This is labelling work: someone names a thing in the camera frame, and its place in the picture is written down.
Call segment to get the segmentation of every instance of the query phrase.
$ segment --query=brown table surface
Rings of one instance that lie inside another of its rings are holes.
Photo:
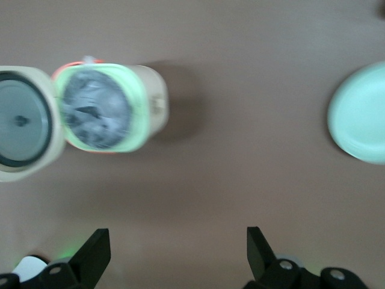
[[[99,288],[242,288],[246,227],[313,273],[385,286],[385,167],[342,152],[327,107],[349,74],[385,59],[381,0],[0,2],[0,65],[93,55],[165,78],[166,129],[131,154],[67,147],[0,184],[0,271],[71,252],[109,228]]]

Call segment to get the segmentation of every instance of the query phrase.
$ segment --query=plate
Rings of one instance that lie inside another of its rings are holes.
[[[365,67],[343,82],[330,102],[328,127],[348,154],[385,164],[385,62]]]

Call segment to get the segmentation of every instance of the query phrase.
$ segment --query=white container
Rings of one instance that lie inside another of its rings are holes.
[[[160,131],[168,119],[162,77],[145,66],[66,65],[50,77],[39,69],[0,66],[0,181],[22,179],[55,161],[65,141],[88,152],[130,152]],[[132,108],[130,130],[114,146],[93,148],[77,138],[60,113],[69,78],[87,66],[110,76]]]

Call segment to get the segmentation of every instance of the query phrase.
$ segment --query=plastic bag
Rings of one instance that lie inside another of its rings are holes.
[[[61,111],[74,135],[93,148],[115,146],[129,133],[127,97],[111,77],[92,68],[70,78]]]

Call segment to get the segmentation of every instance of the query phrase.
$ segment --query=cup lid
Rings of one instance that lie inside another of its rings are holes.
[[[50,78],[31,67],[0,66],[0,181],[47,165],[64,147]]]

